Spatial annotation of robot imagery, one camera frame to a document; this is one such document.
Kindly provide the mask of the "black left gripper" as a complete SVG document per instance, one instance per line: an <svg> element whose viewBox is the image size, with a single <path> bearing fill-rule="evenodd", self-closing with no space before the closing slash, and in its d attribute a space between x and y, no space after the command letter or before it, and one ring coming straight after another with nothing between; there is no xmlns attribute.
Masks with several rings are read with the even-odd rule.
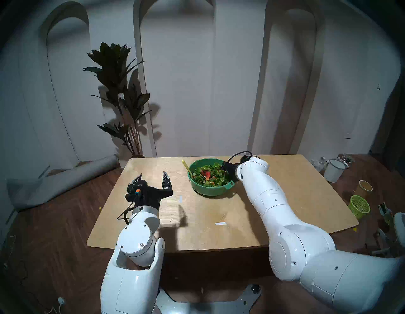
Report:
<svg viewBox="0 0 405 314"><path fill-rule="evenodd" d="M132 209L140 206L149 206L159 212L161 200L173 195L173 188L169 175L163 171L162 189L148 186L147 182L141 179L142 174L139 174L127 186L126 200L133 203Z"/></svg>

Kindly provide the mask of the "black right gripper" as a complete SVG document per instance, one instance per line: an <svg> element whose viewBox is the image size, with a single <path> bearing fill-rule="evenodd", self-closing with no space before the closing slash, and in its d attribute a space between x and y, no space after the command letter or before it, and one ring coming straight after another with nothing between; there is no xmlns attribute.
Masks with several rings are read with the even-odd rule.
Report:
<svg viewBox="0 0 405 314"><path fill-rule="evenodd" d="M242 164L242 162L232 164L232 163L224 161L222 163L222 170L224 170L228 174L230 181L233 181L233 182L241 181L242 182L240 171L238 173L238 168L240 167L241 164Z"/></svg>

